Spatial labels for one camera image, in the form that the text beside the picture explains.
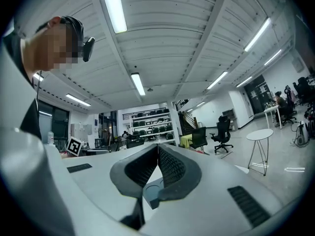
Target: window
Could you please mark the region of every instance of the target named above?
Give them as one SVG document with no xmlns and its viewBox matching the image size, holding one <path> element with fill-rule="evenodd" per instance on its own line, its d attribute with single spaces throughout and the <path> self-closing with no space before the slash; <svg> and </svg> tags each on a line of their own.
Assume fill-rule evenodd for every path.
<svg viewBox="0 0 315 236">
<path fill-rule="evenodd" d="M 57 108 L 43 101 L 38 101 L 38 109 L 42 112 L 51 114 L 50 121 L 48 117 L 39 114 L 39 127 L 42 135 L 42 142 L 47 143 L 47 130 L 54 133 L 54 142 L 56 147 L 61 150 L 68 140 L 68 121 L 69 111 Z"/>
</svg>

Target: shelf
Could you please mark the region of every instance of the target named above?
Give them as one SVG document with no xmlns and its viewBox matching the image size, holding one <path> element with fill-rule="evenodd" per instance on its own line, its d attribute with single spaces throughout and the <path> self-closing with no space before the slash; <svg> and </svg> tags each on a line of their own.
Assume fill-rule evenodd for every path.
<svg viewBox="0 0 315 236">
<path fill-rule="evenodd" d="M 173 142 L 175 141 L 175 139 L 157 139 L 157 140 L 154 140 L 154 141 L 147 141 L 147 142 L 144 142 L 145 143 L 149 143 L 149 144 L 164 144 L 164 143 L 168 143 L 168 142 Z"/>
<path fill-rule="evenodd" d="M 173 130 L 168 130 L 168 131 L 159 132 L 159 133 L 154 133 L 154 134 L 149 134 L 149 135 L 143 135 L 143 136 L 140 136 L 140 137 L 156 136 L 156 135 L 166 134 L 166 133 L 170 133 L 170 132 L 173 132 Z"/>
<path fill-rule="evenodd" d="M 152 118 L 152 117 L 156 117 L 156 116 L 164 116 L 164 115 L 169 115 L 169 113 L 163 113 L 163 114 L 158 114 L 158 115 L 152 115 L 152 116 L 143 116 L 143 117 L 136 117 L 136 118 L 131 118 L 132 120 L 139 120 L 139 119 L 143 119 L 143 120 L 148 120 L 145 118 Z"/>
<path fill-rule="evenodd" d="M 139 126 L 139 127 L 132 127 L 132 128 L 136 129 L 136 128 L 145 128 L 145 127 L 159 126 L 159 125 L 166 124 L 166 123 L 171 123 L 171 122 L 172 121 L 166 121 L 166 122 L 160 122 L 160 123 L 156 123 L 156 124 L 150 124 L 150 125 Z"/>
</svg>

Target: table leg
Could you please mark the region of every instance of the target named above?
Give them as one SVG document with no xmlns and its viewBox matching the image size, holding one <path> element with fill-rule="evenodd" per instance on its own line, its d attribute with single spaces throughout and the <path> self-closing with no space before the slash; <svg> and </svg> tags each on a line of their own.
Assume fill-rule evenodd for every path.
<svg viewBox="0 0 315 236">
<path fill-rule="evenodd" d="M 252 148 L 252 155 L 254 154 L 255 145 L 256 145 L 256 141 L 254 142 L 254 147 Z M 251 164 L 251 160 L 252 160 L 252 155 L 251 155 L 250 161 L 249 161 L 248 166 L 247 166 L 248 169 L 250 168 L 250 164 Z"/>
<path fill-rule="evenodd" d="M 264 151 L 264 149 L 263 149 L 263 147 L 262 147 L 262 145 L 261 145 L 260 140 L 258 140 L 258 147 L 259 147 L 259 144 L 260 144 L 260 147 L 261 147 L 262 152 L 264 153 L 264 156 L 265 156 L 265 162 L 267 162 L 267 157 L 266 157 L 265 151 Z"/>
<path fill-rule="evenodd" d="M 263 149 L 263 147 L 262 147 L 262 145 L 261 145 L 261 143 L 260 143 L 260 140 L 258 140 L 257 143 L 258 143 L 258 148 L 259 148 L 259 152 L 260 152 L 260 155 L 261 155 L 262 165 L 263 165 L 263 168 L 264 168 L 264 176 L 265 176 L 266 173 L 267 173 L 268 160 L 267 160 L 267 158 L 266 158 L 266 155 L 265 155 L 264 149 Z M 264 153 L 265 160 L 262 158 L 262 153 L 261 153 L 260 147 L 261 147 L 261 149 L 262 149 L 262 152 Z"/>
<path fill-rule="evenodd" d="M 278 117 L 279 117 L 279 122 L 280 122 L 280 129 L 282 129 L 281 117 L 280 117 L 280 113 L 279 113 L 279 109 L 278 108 L 277 108 L 277 112 L 278 112 Z"/>
<path fill-rule="evenodd" d="M 267 113 L 265 113 L 265 115 L 266 115 L 267 125 L 268 125 L 268 128 L 269 128 L 269 121 L 268 121 Z"/>
</svg>

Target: black grille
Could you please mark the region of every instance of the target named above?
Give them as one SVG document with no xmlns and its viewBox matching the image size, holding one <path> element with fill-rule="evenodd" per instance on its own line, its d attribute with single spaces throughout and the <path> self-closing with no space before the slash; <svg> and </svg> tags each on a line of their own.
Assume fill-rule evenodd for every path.
<svg viewBox="0 0 315 236">
<path fill-rule="evenodd" d="M 270 218 L 266 210 L 243 187 L 236 186 L 228 189 L 228 192 L 253 227 Z"/>
<path fill-rule="evenodd" d="M 71 166 L 71 167 L 68 167 L 67 169 L 70 173 L 73 173 L 73 172 L 77 172 L 77 171 L 86 170 L 88 168 L 92 168 L 92 166 L 88 163 L 85 163 L 85 164 L 80 164 L 80 165 L 76 165 L 76 166 Z"/>
<path fill-rule="evenodd" d="M 158 155 L 158 166 L 162 172 L 164 187 L 166 188 L 180 180 L 184 176 L 186 168 L 182 161 L 161 147 L 158 148 Z"/>
<path fill-rule="evenodd" d="M 156 150 L 152 149 L 128 163 L 125 167 L 125 174 L 143 188 L 156 168 L 157 160 Z"/>
</svg>

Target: floor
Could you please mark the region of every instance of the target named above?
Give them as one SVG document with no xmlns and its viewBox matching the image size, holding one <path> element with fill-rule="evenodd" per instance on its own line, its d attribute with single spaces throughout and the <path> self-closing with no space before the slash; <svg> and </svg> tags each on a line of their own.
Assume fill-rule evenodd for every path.
<svg viewBox="0 0 315 236">
<path fill-rule="evenodd" d="M 306 109 L 306 106 L 296 107 L 297 114 L 295 117 L 297 121 L 304 119 L 303 115 Z M 267 174 L 264 176 L 254 170 L 249 170 L 248 174 L 269 188 L 286 205 L 303 194 L 310 177 L 315 172 L 315 140 L 310 140 L 306 147 L 293 146 L 291 143 L 295 137 L 295 132 L 292 132 L 291 124 L 286 123 L 282 129 L 275 128 L 274 124 L 276 122 L 272 123 L 270 115 L 268 117 L 270 128 L 274 130 L 274 133 L 269 138 Z M 219 143 L 211 140 L 209 134 L 217 133 L 217 130 L 207 129 L 208 145 L 204 146 L 204 150 L 206 153 L 215 155 L 226 162 L 247 168 L 254 141 L 247 140 L 246 136 L 253 131 L 264 128 L 268 128 L 265 117 L 254 119 L 242 129 L 231 132 L 231 139 L 228 144 L 232 144 L 234 148 L 229 147 L 229 153 L 226 153 L 224 149 L 219 149 L 217 154 L 214 153 L 214 146 Z M 267 140 L 262 140 L 261 144 L 267 152 Z M 261 163 L 261 161 L 259 148 L 256 145 L 252 163 Z M 263 172 L 263 168 L 260 166 L 254 166 L 253 168 Z"/>
</svg>

